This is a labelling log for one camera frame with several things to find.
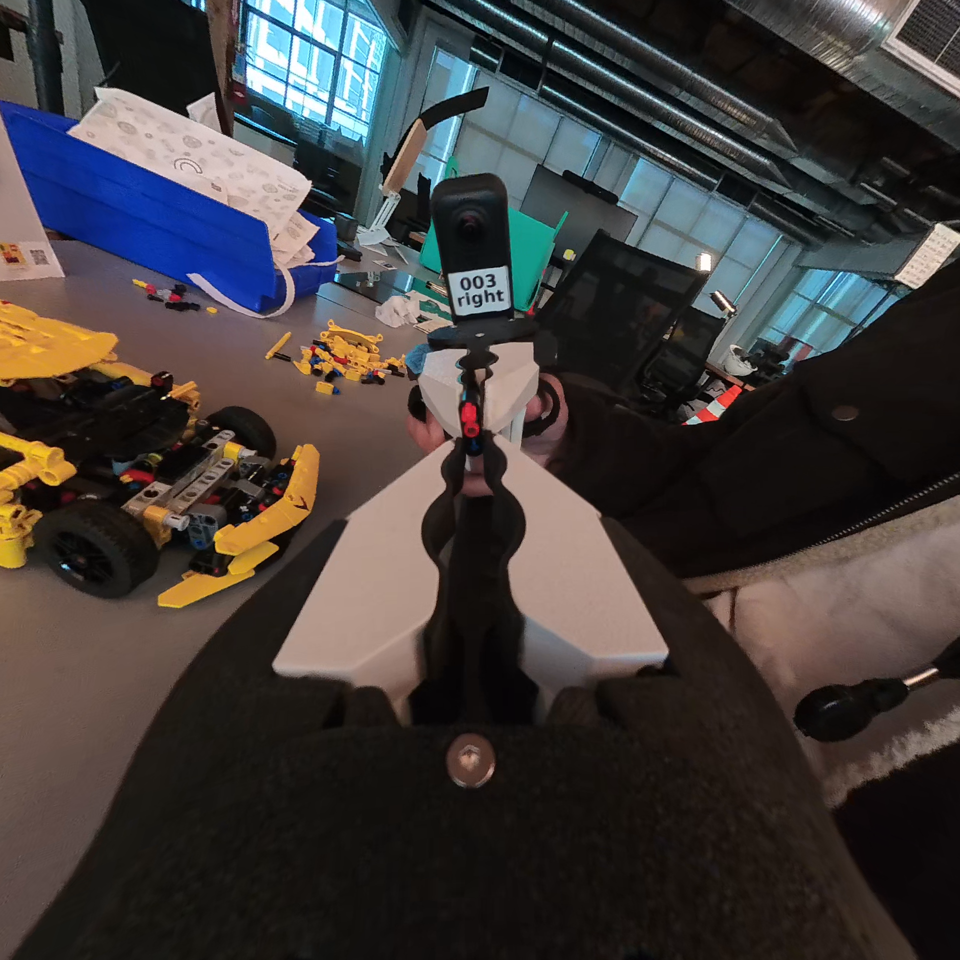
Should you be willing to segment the white car instruction manual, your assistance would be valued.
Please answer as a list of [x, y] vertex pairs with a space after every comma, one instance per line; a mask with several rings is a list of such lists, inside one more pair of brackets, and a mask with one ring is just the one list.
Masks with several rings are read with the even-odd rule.
[[62, 265], [47, 237], [1, 122], [1, 281], [61, 279]]

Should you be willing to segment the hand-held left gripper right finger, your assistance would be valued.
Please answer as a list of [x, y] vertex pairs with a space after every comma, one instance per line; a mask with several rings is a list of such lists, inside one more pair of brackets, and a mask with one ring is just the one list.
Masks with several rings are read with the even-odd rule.
[[562, 689], [664, 665], [668, 649], [597, 510], [505, 439], [493, 494], [458, 513], [458, 631], [471, 710], [546, 711]]

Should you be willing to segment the pile of small bricks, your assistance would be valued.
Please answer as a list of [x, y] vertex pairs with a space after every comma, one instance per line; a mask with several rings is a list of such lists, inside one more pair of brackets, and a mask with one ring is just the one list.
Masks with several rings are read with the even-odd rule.
[[382, 386], [388, 378], [406, 378], [405, 355], [383, 354], [383, 335], [364, 334], [342, 327], [332, 319], [309, 346], [303, 346], [293, 366], [314, 383], [317, 394], [336, 397], [344, 383]]

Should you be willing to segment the person's right forearm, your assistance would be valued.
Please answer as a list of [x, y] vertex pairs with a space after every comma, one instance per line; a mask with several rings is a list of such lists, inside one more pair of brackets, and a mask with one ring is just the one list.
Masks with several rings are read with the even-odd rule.
[[745, 566], [748, 537], [722, 520], [717, 497], [737, 471], [711, 481], [701, 468], [762, 411], [758, 391], [719, 420], [668, 425], [628, 409], [611, 391], [576, 375], [552, 379], [561, 413], [541, 436], [546, 469], [601, 515], [618, 521], [667, 570], [700, 577]]

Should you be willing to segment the black fleece-lined jacket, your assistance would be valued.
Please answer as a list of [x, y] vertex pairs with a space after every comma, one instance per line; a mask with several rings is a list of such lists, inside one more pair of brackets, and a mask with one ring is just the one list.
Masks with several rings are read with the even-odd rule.
[[[958, 498], [958, 354], [954, 261], [848, 342], [740, 395], [736, 401], [759, 392], [762, 409], [701, 474], [712, 481], [728, 466], [736, 470], [731, 491], [717, 496], [719, 514], [755, 549], [745, 565], [718, 573]], [[942, 672], [935, 660], [953, 642], [958, 637], [906, 676], [866, 679], [928, 675], [859, 734], [920, 690], [958, 682], [957, 665], [953, 677], [935, 677]], [[863, 682], [817, 688], [794, 712], [815, 691]], [[918, 958], [958, 958], [958, 742], [856, 788], [833, 809], [859, 868]]]

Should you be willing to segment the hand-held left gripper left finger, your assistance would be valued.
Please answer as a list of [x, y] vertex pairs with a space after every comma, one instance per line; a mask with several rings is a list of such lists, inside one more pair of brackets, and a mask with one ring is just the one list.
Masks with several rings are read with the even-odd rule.
[[404, 710], [425, 677], [421, 637], [440, 580], [423, 520], [447, 488], [452, 450], [446, 441], [348, 516], [273, 660], [277, 675], [376, 687]]

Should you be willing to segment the white hanging sign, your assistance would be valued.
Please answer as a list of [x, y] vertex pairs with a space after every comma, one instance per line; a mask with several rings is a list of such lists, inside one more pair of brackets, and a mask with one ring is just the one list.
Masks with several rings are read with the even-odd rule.
[[923, 287], [957, 253], [958, 222], [937, 222], [892, 274], [892, 281], [910, 290]]

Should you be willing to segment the orange white traffic cone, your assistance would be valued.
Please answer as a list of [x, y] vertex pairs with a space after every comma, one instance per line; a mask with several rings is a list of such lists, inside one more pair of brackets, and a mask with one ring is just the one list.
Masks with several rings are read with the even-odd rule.
[[691, 415], [684, 423], [684, 426], [698, 426], [702, 424], [715, 423], [733, 403], [741, 396], [743, 388], [740, 386], [731, 386], [723, 393], [714, 397], [706, 406], [702, 407], [696, 413]]

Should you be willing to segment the dark flat panel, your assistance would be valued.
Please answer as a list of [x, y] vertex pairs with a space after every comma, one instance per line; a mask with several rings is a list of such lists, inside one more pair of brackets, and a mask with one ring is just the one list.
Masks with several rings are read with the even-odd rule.
[[181, 1], [83, 1], [100, 61], [96, 89], [175, 114], [218, 89], [207, 14]]

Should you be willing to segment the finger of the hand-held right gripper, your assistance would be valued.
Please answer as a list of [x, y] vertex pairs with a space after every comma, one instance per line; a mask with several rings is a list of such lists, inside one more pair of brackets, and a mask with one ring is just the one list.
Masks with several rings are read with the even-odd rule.
[[527, 404], [537, 394], [540, 368], [532, 344], [493, 344], [482, 383], [483, 429], [522, 437]]
[[432, 350], [424, 359], [417, 379], [423, 401], [433, 418], [450, 437], [461, 437], [460, 406], [464, 394], [461, 361], [463, 348]]

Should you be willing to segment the wooden black desk lamp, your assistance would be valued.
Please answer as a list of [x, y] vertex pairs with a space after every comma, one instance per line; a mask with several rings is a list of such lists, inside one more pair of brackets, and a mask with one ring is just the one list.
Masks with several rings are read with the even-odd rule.
[[429, 132], [452, 117], [482, 109], [488, 94], [489, 88], [483, 87], [437, 102], [419, 114], [409, 126], [395, 153], [387, 157], [380, 187], [381, 206], [371, 225], [357, 231], [356, 240], [361, 247], [395, 243], [387, 227], [401, 201], [402, 188], [424, 150]]

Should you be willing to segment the yellow toy brick car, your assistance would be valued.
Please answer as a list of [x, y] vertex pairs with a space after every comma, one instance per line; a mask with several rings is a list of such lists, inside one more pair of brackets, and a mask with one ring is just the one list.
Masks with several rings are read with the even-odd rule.
[[319, 452], [279, 459], [259, 414], [202, 415], [194, 382], [122, 363], [116, 345], [2, 301], [2, 569], [33, 553], [73, 589], [118, 599], [181, 543], [192, 557], [157, 603], [183, 609], [283, 556], [314, 508]]

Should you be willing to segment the black mesh office chair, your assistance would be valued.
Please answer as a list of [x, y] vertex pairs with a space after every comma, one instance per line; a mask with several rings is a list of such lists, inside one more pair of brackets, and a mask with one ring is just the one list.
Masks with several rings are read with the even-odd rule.
[[689, 306], [674, 323], [650, 362], [638, 376], [641, 413], [667, 417], [695, 400], [714, 343], [726, 319]]

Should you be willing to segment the brown cardboard box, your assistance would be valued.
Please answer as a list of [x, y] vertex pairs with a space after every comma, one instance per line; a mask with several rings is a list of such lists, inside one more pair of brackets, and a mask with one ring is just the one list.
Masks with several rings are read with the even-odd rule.
[[217, 85], [214, 98], [221, 133], [234, 135], [234, 61], [240, 34], [240, 1], [205, 1], [205, 15]]

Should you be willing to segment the white shirt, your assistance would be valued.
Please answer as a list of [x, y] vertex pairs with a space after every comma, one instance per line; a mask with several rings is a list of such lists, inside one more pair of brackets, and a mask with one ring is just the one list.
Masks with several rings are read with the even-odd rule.
[[[797, 553], [685, 581], [748, 654], [788, 718], [828, 685], [903, 677], [959, 627], [958, 498]], [[860, 786], [954, 745], [958, 681], [932, 683], [865, 731], [798, 742], [831, 808]]]

